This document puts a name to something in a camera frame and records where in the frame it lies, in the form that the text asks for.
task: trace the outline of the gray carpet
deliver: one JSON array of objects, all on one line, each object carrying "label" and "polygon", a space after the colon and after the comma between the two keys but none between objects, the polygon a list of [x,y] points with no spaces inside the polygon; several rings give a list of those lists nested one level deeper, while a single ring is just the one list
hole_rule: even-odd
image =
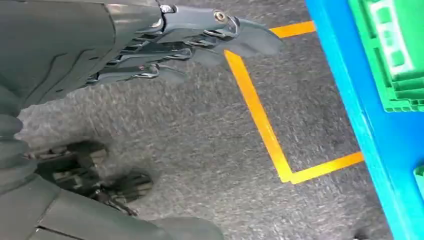
[{"label": "gray carpet", "polygon": [[[175,0],[217,7],[278,27],[309,20],[297,0]],[[246,59],[294,171],[358,151],[315,33],[284,40],[278,56]],[[364,230],[391,239],[363,163],[292,185],[281,183],[223,67],[187,63],[189,81],[131,81],[73,92],[22,112],[18,135],[34,148],[82,139],[109,145],[103,175],[148,168],[153,192],[131,207],[140,217],[196,216],[229,240],[350,240]]]}]

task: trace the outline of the robotic hand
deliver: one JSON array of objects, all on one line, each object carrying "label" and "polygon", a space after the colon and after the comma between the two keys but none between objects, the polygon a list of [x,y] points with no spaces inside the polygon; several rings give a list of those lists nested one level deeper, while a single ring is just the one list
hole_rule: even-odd
[{"label": "robotic hand", "polygon": [[163,65],[193,59],[215,67],[225,61],[224,49],[242,57],[277,53],[281,40],[264,26],[226,15],[221,10],[160,5],[161,18],[150,29],[136,31],[132,40],[85,86],[158,76],[182,82],[185,73]]},{"label": "robotic hand", "polygon": [[183,81],[183,72],[164,65],[169,60],[216,66],[225,49],[274,54],[282,45],[277,36],[217,9],[155,0],[0,0],[0,31],[1,239],[223,239],[202,219],[142,221],[42,179],[24,155],[28,145],[14,138],[23,127],[17,116],[85,86]]}]

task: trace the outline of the yellow tape line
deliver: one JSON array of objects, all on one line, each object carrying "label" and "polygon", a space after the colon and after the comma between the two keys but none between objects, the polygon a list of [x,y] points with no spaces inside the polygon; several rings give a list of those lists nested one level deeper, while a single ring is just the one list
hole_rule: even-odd
[{"label": "yellow tape line", "polygon": [[280,38],[288,38],[296,35],[313,33],[315,32],[315,25],[313,21],[305,21],[287,26],[271,28],[269,30]]},{"label": "yellow tape line", "polygon": [[293,173],[293,175],[291,175],[290,182],[292,184],[298,184],[306,180],[310,180],[325,174],[329,174],[333,171],[360,163],[363,160],[364,160],[364,156],[362,155],[362,153],[356,152],[341,158],[337,158],[332,161],[328,161],[328,162],[313,166],[305,170],[295,172]]},{"label": "yellow tape line", "polygon": [[[271,30],[280,38],[287,38],[296,35],[312,33],[315,31],[315,26],[312,21],[307,21],[287,26],[275,27],[269,30]],[[242,58],[227,50],[224,52],[224,54],[234,75],[234,78],[237,81],[238,87],[240,88],[241,94],[244,97],[244,101],[249,108],[253,121],[256,124],[260,136],[262,137],[263,143],[265,144],[269,156],[274,163],[278,176],[283,183],[289,181],[292,184],[302,183],[304,181],[360,163],[364,160],[362,153],[356,152],[351,155],[293,173],[290,169],[286,156],[280,147],[273,128],[271,127],[267,114],[262,107],[261,100],[256,93],[255,87]]]},{"label": "yellow tape line", "polygon": [[262,137],[263,143],[265,144],[269,156],[274,163],[278,176],[283,183],[286,183],[291,179],[292,170],[290,169],[286,156],[284,156],[283,150],[281,149],[273,128],[271,127],[267,114],[262,107],[261,100],[256,93],[248,70],[239,55],[227,50],[224,51],[224,54],[229,67],[234,74],[235,80],[237,81],[238,87],[240,88],[241,94],[244,97],[244,101],[250,110],[253,121],[256,124],[260,136]]}]

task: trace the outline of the green crate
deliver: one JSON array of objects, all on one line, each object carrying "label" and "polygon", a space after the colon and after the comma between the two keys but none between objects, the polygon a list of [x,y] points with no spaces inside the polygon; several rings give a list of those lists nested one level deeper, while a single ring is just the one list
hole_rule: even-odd
[{"label": "green crate", "polygon": [[424,112],[424,0],[349,0],[386,112]]}]

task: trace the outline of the blue shelf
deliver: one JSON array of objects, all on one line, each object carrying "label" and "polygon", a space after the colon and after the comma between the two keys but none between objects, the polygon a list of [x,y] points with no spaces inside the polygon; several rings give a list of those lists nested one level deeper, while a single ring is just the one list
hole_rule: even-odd
[{"label": "blue shelf", "polygon": [[384,112],[348,0],[306,0],[396,240],[424,239],[424,112]]}]

